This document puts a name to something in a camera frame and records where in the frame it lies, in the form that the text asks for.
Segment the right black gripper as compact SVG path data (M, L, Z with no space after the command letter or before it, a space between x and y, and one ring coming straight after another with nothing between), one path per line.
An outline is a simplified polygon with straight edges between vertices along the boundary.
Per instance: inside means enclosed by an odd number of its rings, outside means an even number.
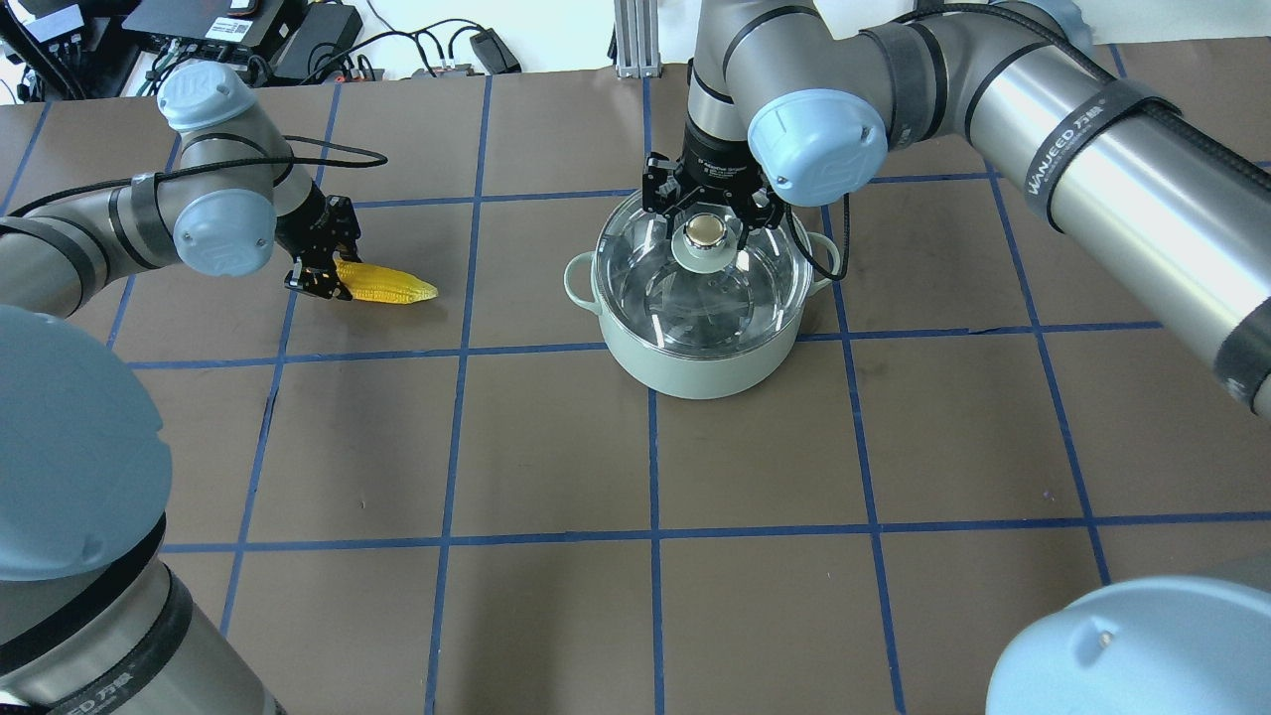
M663 235L674 237L688 210L712 204L737 217L736 250L749 248L752 230L780 226L780 198L764 177L749 144L686 127L680 157L652 151L641 171L641 208L658 215Z

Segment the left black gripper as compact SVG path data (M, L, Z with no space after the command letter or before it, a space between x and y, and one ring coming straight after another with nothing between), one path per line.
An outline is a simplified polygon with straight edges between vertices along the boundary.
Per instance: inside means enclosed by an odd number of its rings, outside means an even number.
M276 222L275 240L292 262L291 271L283 277L286 290L308 297L350 302L353 291L338 276L336 259L360 263L360 236L353 199L311 192L297 210L280 216Z

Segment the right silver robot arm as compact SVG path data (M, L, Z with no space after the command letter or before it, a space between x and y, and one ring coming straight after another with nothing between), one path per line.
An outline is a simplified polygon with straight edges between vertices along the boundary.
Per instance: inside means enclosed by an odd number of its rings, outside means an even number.
M683 157L655 215L775 224L845 198L890 151L960 135L1268 417L1268 175L1089 57L1071 1L952 3L835 39L808 1L705 1ZM1268 556L1120 580L1022 630L989 714L1266 714Z

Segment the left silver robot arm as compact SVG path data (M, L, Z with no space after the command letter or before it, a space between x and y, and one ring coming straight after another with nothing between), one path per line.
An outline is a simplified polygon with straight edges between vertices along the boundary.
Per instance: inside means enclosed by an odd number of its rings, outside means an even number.
M282 714L161 556L175 457L119 353L133 286L163 271L283 271L353 297L358 227L245 77L177 69L156 97L155 171L3 215L3 711Z

